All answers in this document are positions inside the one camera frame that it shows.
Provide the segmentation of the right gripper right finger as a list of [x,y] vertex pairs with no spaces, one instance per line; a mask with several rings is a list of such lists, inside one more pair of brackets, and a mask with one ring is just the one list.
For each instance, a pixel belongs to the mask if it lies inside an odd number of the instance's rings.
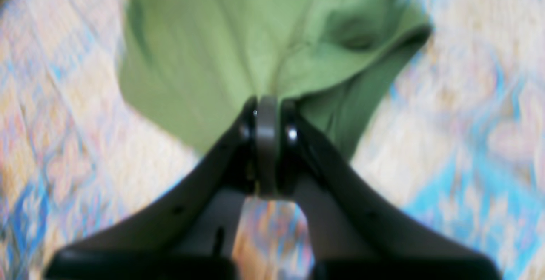
[[280,107],[279,193],[306,217],[310,280],[498,280],[485,255],[438,234],[366,184],[293,101]]

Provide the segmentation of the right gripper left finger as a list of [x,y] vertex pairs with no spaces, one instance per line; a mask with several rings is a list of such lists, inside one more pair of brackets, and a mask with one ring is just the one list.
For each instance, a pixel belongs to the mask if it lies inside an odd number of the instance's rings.
[[57,251],[47,280],[238,280],[232,260],[255,190],[257,98],[179,184],[120,223]]

